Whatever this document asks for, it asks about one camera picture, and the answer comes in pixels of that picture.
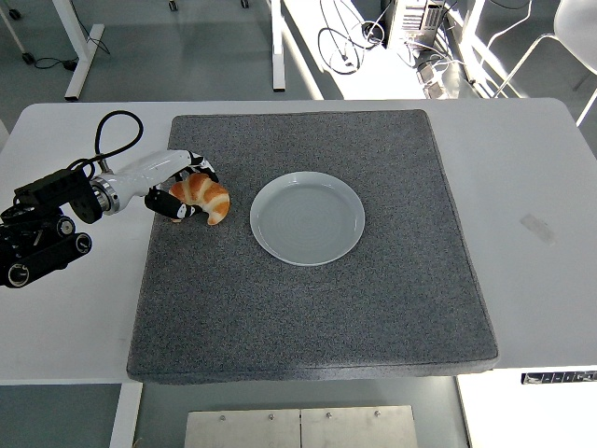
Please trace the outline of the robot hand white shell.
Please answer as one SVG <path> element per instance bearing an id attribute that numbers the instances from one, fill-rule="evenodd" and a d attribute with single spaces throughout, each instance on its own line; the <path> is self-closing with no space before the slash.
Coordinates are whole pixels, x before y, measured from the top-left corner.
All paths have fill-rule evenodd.
<path id="1" fill-rule="evenodd" d="M 213 166 L 203 157 L 188 150 L 162 150 L 126 165 L 115 175 L 105 175 L 105 195 L 108 206 L 104 210 L 112 215 L 123 210 L 133 196 L 145 197 L 146 207 L 165 217 L 183 219 L 195 211 L 191 205 L 178 200 L 169 192 L 156 186 L 182 172 L 202 173 L 217 182 Z"/>

